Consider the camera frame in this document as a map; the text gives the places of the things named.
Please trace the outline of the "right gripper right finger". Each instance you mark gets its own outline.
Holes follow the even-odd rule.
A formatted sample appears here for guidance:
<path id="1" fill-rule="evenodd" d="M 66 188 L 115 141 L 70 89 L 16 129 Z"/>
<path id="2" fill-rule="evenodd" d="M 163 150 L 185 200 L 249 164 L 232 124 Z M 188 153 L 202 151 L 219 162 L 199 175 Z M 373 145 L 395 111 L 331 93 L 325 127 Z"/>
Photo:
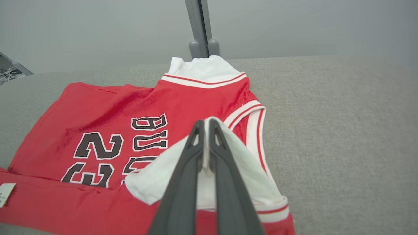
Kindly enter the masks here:
<path id="1" fill-rule="evenodd" d="M 209 121 L 209 166 L 215 175 L 218 235 L 264 235 L 249 192 L 218 121 Z"/>

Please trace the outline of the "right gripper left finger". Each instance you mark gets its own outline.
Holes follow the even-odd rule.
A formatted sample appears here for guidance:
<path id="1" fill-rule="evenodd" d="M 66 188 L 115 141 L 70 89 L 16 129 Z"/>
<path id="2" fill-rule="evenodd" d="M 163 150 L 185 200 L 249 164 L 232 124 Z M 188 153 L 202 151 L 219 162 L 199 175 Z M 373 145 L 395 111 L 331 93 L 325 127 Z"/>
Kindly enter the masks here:
<path id="1" fill-rule="evenodd" d="M 197 184 L 204 137 L 204 121 L 200 119 L 186 140 L 148 235 L 196 234 Z"/>

